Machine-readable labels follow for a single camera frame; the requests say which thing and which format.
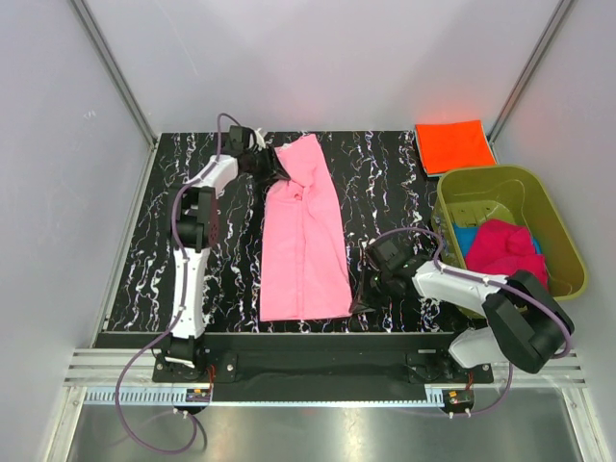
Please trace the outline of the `light pink t shirt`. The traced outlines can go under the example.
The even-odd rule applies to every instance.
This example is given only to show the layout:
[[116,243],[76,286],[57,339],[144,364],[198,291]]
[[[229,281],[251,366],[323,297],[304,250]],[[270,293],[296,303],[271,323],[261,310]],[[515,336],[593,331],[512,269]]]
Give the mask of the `light pink t shirt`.
[[266,196],[259,320],[346,318],[352,301],[341,206],[318,138],[275,149],[288,180]]

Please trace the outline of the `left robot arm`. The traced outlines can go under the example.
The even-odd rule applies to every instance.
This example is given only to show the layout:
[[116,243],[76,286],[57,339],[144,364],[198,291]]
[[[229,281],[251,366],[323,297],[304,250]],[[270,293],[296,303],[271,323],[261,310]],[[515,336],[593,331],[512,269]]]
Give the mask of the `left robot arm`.
[[266,185],[290,178],[262,129],[232,125],[220,136],[205,167],[171,194],[174,292],[162,353],[163,360],[189,381],[200,379],[208,368],[202,309],[207,263],[218,243],[218,200],[226,186],[243,174]]

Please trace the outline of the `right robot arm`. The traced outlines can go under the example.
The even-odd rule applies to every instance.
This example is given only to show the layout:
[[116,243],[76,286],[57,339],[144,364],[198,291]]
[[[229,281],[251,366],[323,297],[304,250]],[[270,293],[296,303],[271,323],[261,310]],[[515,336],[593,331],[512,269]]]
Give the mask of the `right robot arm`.
[[437,357],[438,373],[448,381],[499,361],[538,373],[572,347],[571,319],[532,273],[521,269],[504,276],[456,269],[414,255],[391,237],[370,242],[349,312],[374,312],[387,301],[413,296],[456,305],[486,319],[485,327],[465,330]]

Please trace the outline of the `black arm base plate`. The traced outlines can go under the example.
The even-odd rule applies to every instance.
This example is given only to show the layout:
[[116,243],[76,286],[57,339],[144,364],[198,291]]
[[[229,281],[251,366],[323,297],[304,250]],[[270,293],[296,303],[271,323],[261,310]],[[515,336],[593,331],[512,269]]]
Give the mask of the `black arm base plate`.
[[153,380],[213,385],[218,402],[258,405],[409,404],[424,386],[490,384],[490,366],[468,370],[448,355],[448,333],[214,334],[162,342]]

